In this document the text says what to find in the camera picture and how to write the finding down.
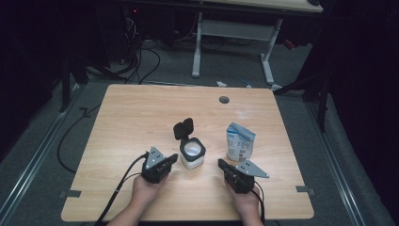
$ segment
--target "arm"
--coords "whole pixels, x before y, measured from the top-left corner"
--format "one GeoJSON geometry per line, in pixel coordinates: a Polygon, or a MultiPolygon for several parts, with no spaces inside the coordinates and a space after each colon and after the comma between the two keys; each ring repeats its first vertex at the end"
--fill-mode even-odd
{"type": "Polygon", "coordinates": [[[155,200],[166,179],[167,177],[159,184],[151,184],[143,177],[137,176],[133,182],[132,199],[129,204],[107,225],[137,225],[143,213],[155,200]]]}
{"type": "MultiPolygon", "coordinates": [[[[230,191],[233,198],[234,207],[237,210],[240,218],[243,220],[245,226],[263,226],[261,216],[259,215],[259,200],[252,194],[237,194],[225,181],[227,189],[230,191]]],[[[254,186],[253,190],[259,194],[259,188],[254,186]]]]}

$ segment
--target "snack package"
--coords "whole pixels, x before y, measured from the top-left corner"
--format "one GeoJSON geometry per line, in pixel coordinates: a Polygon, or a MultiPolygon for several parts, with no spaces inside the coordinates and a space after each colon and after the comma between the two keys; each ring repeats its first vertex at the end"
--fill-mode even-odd
{"type": "Polygon", "coordinates": [[[242,162],[252,156],[255,134],[246,127],[232,122],[227,128],[227,156],[232,161],[242,162]]]}

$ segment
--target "gray floor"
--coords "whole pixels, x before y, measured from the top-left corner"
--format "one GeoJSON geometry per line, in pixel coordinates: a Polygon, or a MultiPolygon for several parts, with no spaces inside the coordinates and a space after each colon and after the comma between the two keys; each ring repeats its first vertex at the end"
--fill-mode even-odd
{"type": "MultiPolygon", "coordinates": [[[[154,42],[146,43],[146,45],[153,46],[154,42]]],[[[265,83],[259,55],[245,51],[232,52],[231,49],[235,49],[236,46],[228,44],[217,50],[211,50],[218,47],[217,44],[204,47],[206,49],[202,52],[201,75],[199,78],[192,78],[194,47],[177,45],[170,48],[160,43],[153,51],[159,54],[161,63],[144,83],[168,82],[216,86],[216,81],[221,81],[228,87],[245,87],[246,84],[239,80],[242,79],[254,88],[270,88],[265,83]]],[[[258,47],[258,45],[251,45],[243,48],[257,50],[258,47]]],[[[292,51],[281,45],[275,46],[270,64],[276,84],[284,86],[295,81],[310,49],[310,45],[297,47],[292,51]]],[[[142,51],[139,74],[142,76],[149,72],[156,63],[157,57],[154,53],[142,51]]],[[[85,87],[80,87],[74,92],[79,93],[80,90],[81,94],[76,96],[69,113],[60,124],[58,133],[48,147],[48,153],[45,153],[39,170],[33,175],[33,181],[27,186],[21,200],[15,202],[18,205],[14,205],[16,208],[11,210],[13,214],[9,215],[8,225],[81,225],[81,222],[63,222],[60,218],[65,200],[59,198],[59,194],[70,188],[73,174],[58,164],[57,146],[66,131],[82,116],[83,110],[80,108],[91,109],[100,104],[107,86],[111,83],[115,82],[102,77],[91,77],[85,87]]],[[[19,178],[24,176],[24,170],[43,141],[47,130],[59,117],[60,91],[60,86],[56,87],[54,98],[35,115],[14,149],[1,163],[0,203],[7,201],[8,195],[17,185],[19,178]]],[[[353,218],[348,214],[348,207],[343,202],[343,193],[339,189],[334,171],[327,161],[326,143],[323,141],[323,137],[326,137],[359,208],[363,222],[358,225],[394,225],[346,139],[332,100],[328,100],[327,132],[320,135],[311,114],[316,104],[303,103],[300,93],[301,90],[292,91],[276,96],[276,99],[305,184],[315,192],[311,195],[315,215],[311,219],[280,220],[279,223],[281,225],[354,225],[353,218]]],[[[83,118],[76,124],[62,143],[61,157],[72,169],[76,169],[79,164],[96,118],[96,112],[93,111],[89,118],[83,118]]],[[[267,225],[275,225],[275,222],[267,221],[267,225]]]]}

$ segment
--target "person's right hand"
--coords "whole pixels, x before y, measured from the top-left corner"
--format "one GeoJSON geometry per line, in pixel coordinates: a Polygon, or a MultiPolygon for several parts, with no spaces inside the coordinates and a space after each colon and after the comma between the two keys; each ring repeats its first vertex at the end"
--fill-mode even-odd
{"type": "MultiPolygon", "coordinates": [[[[259,200],[252,193],[237,194],[232,187],[225,181],[227,189],[233,198],[234,207],[246,226],[263,225],[259,215],[259,200]]],[[[259,195],[259,188],[254,186],[253,190],[259,195]]]]}

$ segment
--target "wooden tabletop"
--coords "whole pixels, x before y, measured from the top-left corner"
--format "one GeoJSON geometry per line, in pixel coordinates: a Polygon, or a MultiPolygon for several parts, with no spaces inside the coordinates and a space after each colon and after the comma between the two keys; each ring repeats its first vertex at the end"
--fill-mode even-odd
{"type": "MultiPolygon", "coordinates": [[[[66,221],[95,221],[103,212],[124,172],[155,146],[170,156],[179,154],[159,197],[142,220],[239,219],[223,181],[217,159],[226,156],[226,129],[231,122],[256,134],[250,160],[270,175],[256,178],[265,199],[265,217],[312,218],[304,182],[296,163],[274,94],[269,89],[111,85],[93,126],[62,211],[66,221]],[[228,104],[220,96],[230,98],[228,104]],[[204,163],[187,169],[180,160],[180,141],[173,126],[186,118],[206,148],[204,163]]],[[[141,172],[139,161],[131,173],[141,172]]],[[[105,220],[112,219],[131,197],[132,179],[122,187],[105,220]]]]}
{"type": "Polygon", "coordinates": [[[302,12],[322,12],[323,8],[311,5],[308,0],[203,0],[203,2],[242,5],[248,7],[286,9],[302,12]]]}

